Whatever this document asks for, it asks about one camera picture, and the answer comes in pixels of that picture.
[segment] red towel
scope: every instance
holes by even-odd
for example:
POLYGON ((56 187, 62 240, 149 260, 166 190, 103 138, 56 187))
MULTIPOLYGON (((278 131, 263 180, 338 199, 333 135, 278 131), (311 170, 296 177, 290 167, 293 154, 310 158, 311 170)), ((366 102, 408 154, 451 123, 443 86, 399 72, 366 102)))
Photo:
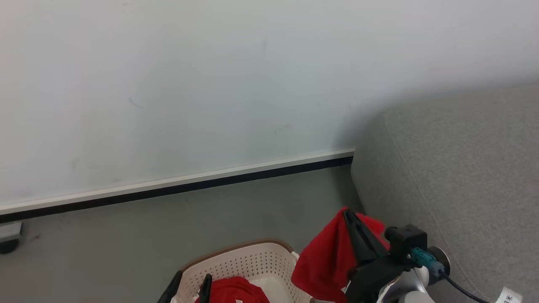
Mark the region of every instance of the red towel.
MULTIPOLYGON (((303 250, 292 273, 292 283, 315 299, 346 303, 342 288, 348 283, 348 271, 356 266, 348 228, 341 209, 321 233, 303 250)), ((369 230, 383 241, 384 224, 358 214, 369 230)))
POLYGON ((262 288, 252 285, 245 278, 232 277, 213 281, 210 303, 270 303, 262 288))

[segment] white baseboard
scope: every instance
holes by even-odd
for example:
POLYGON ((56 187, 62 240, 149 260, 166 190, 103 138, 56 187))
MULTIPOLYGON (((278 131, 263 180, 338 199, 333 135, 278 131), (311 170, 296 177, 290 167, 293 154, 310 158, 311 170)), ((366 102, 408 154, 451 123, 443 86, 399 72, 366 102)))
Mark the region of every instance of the white baseboard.
POLYGON ((314 162, 339 159, 344 157, 350 157, 354 155, 354 148, 329 151, 327 153, 320 153, 314 155, 307 155, 301 157, 288 158, 283 160, 276 160, 252 165, 245 165, 234 168, 227 168, 221 170, 209 171, 207 173, 194 174, 182 177, 175 177, 169 179, 163 179, 158 181, 144 182, 133 185, 125 185, 120 187, 100 189, 88 192, 82 192, 80 194, 67 195, 62 197, 40 199, 28 202, 14 203, 8 205, 0 205, 0 215, 9 214, 13 212, 39 209, 51 206, 58 206, 82 201, 89 201, 94 199, 108 198, 113 196, 132 194, 135 192, 141 192, 152 189, 165 188, 170 186, 184 185, 189 183, 195 183, 200 181, 208 181, 219 178, 238 176, 249 173, 257 173, 260 171, 271 170, 276 168, 290 167, 301 164, 309 164, 314 162))

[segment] white plastic basket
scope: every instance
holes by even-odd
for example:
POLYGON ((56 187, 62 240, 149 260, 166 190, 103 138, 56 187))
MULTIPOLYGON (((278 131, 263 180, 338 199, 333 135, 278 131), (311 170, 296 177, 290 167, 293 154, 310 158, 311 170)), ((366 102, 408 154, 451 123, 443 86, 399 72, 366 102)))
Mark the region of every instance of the white plastic basket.
POLYGON ((171 303, 193 303, 206 274, 213 280, 240 276, 262 288, 270 303, 308 303, 311 297, 290 281, 296 254, 286 243, 264 239, 230 247, 184 267, 171 303))

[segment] wall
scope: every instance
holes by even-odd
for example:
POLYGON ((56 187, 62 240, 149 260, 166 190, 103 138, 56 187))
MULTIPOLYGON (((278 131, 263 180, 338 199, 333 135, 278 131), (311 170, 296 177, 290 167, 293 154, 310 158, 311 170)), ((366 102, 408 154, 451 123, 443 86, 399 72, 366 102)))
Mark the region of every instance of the wall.
POLYGON ((353 147, 539 79, 539 2, 4 0, 0 205, 353 147))

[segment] black baseboard strip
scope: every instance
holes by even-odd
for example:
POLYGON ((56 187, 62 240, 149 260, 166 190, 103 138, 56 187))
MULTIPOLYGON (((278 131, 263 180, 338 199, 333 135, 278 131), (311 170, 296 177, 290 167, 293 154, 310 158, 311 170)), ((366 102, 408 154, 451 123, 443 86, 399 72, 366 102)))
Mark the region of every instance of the black baseboard strip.
POLYGON ((94 208, 105 205, 118 204, 123 202, 166 196, 172 194, 179 194, 180 192, 192 191, 197 189, 204 189, 209 187, 216 187, 252 180, 259 180, 265 178, 278 177, 283 175, 291 175, 297 173, 303 173, 305 171, 318 170, 328 167, 342 166, 352 163, 352 157, 344 157, 339 159, 332 159, 290 167, 283 167, 265 171, 259 171, 257 173, 243 174, 238 176, 231 176, 226 178, 220 178, 215 180, 201 181, 177 186, 171 186, 166 188, 159 188, 141 192, 135 192, 133 194, 118 195, 114 197, 107 197, 101 199, 93 199, 88 201, 70 203, 65 205, 51 206, 47 208, 26 210, 21 212, 14 212, 12 214, 6 214, 0 216, 0 224, 26 220, 35 217, 48 216, 54 214, 61 214, 63 212, 75 211, 81 209, 94 208))

